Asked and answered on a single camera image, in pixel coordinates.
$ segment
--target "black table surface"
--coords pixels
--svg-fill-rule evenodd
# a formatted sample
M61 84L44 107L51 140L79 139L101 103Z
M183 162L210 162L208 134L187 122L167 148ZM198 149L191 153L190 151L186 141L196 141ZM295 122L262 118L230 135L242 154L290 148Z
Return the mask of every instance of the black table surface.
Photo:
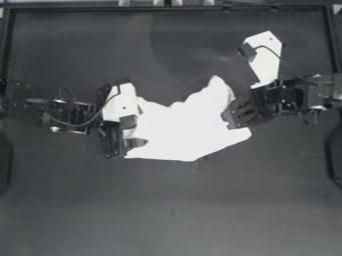
M8 74L48 97L68 86L88 100L127 77L139 95L170 105L214 74L243 95L256 78L236 48L266 30L298 73L331 72L319 12L24 12ZM317 126L274 120L246 142L180 163L108 161L96 138L7 120L15 165L0 255L341 255L342 194L323 150L338 123L337 112Z

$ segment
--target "cable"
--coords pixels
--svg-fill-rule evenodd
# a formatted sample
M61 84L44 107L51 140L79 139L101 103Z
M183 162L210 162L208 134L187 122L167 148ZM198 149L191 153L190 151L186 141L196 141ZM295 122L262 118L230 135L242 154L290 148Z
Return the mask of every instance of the cable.
M310 81L309 79L306 79L303 76L301 76L295 71L294 69L291 68L291 66L289 65L289 63L282 59L282 57L274 52L274 50L271 48L268 48L266 45L260 45L258 47L254 48L254 50L258 50L260 48L264 48L266 50L268 50L270 53L272 53L272 55L282 61L282 63L286 65L289 71L293 73L293 75L295 75L302 81L305 81L306 83L309 84L314 84L314 85L318 85L321 86L322 84L334 84L333 81L325 81L325 82L321 82L321 83L315 83L313 81Z
M96 118L99 117L99 115L101 114L101 111L103 109L105 108L105 106L108 105L109 101L122 94L122 90L120 90L120 86L118 86L118 93L115 95L112 95L108 100L105 101L104 105L101 106L101 108L99 109L99 111L95 113L95 115L92 116L92 118L89 118L89 120L87 120L84 123L80 123L80 124L72 124L72 123L68 123L68 122L64 122L59 119L56 119L53 116L49 117L49 119L56 122L57 124L61 124L61 125L67 125L67 126L71 126L71 127L83 127L83 126L87 126L89 125L95 120Z
M67 92L69 93L71 98L72 98L72 100L75 101L75 100L76 100L76 94L75 94L75 92L71 90L71 88L64 86L64 87L61 87L60 89L64 90L64 91L67 91Z

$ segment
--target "black frame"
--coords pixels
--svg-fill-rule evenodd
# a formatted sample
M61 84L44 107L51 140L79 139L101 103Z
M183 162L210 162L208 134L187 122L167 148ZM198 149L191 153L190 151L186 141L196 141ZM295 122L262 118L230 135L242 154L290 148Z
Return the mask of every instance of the black frame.
M77 11L111 11L111 12L182 12L182 11L231 11L231 12L258 12L258 11L321 11L323 16L326 40L330 51L330 60L333 72L342 72L341 52L338 48L337 28L334 23L333 5L321 3L274 3L274 4L232 4L222 0L215 6L203 6L198 2L187 2L184 6L172 7L172 1L164 0L164 6L130 6L119 7L118 2L60 2L60 3L5 3L0 5L3 8L3 26L0 34L0 77L5 78L8 73L8 61L11 53L11 39L13 30L13 17L16 11L35 12L77 12ZM5 92L5 88L0 88L0 93Z

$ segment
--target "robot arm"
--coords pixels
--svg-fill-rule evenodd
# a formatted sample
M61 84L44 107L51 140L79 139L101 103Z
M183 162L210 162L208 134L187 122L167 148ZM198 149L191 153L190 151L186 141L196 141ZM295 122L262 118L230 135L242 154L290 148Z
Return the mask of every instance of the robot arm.
M252 88L248 98L238 98L222 114L228 129L248 127L276 116L314 116L342 107L342 74L275 80Z
M128 150L144 145L143 141L123 137L124 130L136 127L139 112L135 88L128 81L101 87L93 102L80 102L75 97L65 99L61 95L41 98L31 85L9 79L1 79L0 85L4 92L0 118L25 120L52 132L81 135L96 132L107 158L126 156Z

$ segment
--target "crumpled cloth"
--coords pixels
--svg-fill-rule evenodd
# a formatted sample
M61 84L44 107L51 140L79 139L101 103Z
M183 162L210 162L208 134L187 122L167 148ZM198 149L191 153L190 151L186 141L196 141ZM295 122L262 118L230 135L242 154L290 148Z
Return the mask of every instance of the crumpled cloth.
M248 128L228 130L220 114L234 100L230 86L214 76L206 88L170 107L138 98L142 114L126 138L147 140L126 158L195 161L247 140Z

